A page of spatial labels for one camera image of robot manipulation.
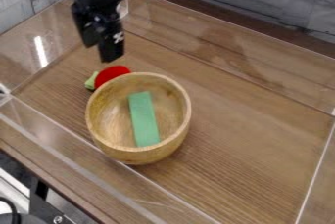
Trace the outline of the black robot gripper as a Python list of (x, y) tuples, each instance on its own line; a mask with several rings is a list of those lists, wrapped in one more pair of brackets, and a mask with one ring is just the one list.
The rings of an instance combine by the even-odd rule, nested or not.
[(75, 0), (72, 15), (85, 47), (97, 43), (100, 62), (109, 63), (124, 55), (124, 31), (115, 28), (123, 0)]

